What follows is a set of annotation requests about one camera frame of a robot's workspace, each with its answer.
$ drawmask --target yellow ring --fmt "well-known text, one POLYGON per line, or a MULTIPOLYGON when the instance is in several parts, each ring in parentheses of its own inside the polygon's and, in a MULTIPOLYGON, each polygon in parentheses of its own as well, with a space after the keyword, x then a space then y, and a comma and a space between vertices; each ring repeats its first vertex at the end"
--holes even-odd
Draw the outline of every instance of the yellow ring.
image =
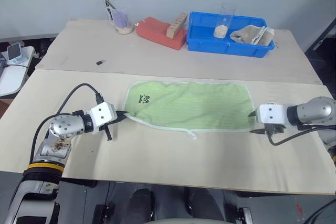
POLYGON ((60 170, 61 172, 64 171, 63 167, 59 165, 55 165, 55 164, 50 164, 50 163, 33 163, 33 164, 28 165, 28 169, 35 168, 35 167, 47 167, 47 168, 53 168, 53 169, 60 170))

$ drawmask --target red sponge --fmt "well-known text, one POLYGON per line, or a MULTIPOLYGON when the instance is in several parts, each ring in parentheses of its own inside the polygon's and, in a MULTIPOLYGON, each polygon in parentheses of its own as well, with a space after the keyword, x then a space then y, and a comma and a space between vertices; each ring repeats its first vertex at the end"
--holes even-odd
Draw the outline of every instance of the red sponge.
POLYGON ((179 50, 185 43, 187 30, 181 29, 173 39, 166 36, 169 23, 161 22, 155 18, 148 17, 138 23, 136 33, 153 42, 179 50))

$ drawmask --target green towel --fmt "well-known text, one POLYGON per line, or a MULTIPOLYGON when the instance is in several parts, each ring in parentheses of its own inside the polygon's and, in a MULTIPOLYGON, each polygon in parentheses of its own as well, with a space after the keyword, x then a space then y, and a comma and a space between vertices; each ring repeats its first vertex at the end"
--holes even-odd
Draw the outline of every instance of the green towel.
POLYGON ((249 92, 235 83, 136 82, 123 109, 137 122, 193 138, 193 131, 249 131, 254 121, 249 92))

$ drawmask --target white device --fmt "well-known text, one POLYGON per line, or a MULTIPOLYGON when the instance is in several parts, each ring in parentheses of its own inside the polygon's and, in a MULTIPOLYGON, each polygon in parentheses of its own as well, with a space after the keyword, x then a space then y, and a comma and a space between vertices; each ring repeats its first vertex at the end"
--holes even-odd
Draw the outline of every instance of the white device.
POLYGON ((92 108, 88 114, 93 122, 93 133, 96 134, 99 131, 99 127, 114 121, 118 118, 113 104, 103 102, 92 108))
POLYGON ((8 62, 14 64, 20 64, 27 60, 24 53, 21 50, 20 43, 15 43, 9 47, 7 47, 8 53, 8 62))
POLYGON ((258 123, 285 124, 286 112, 281 104, 262 104, 256 111, 258 123))

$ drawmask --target towel logo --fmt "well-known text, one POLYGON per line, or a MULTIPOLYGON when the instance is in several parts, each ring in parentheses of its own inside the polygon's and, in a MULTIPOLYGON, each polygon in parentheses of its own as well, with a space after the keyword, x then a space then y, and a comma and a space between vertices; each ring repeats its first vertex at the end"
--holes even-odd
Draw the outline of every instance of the towel logo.
POLYGON ((149 95, 140 95, 139 103, 149 103, 149 95))

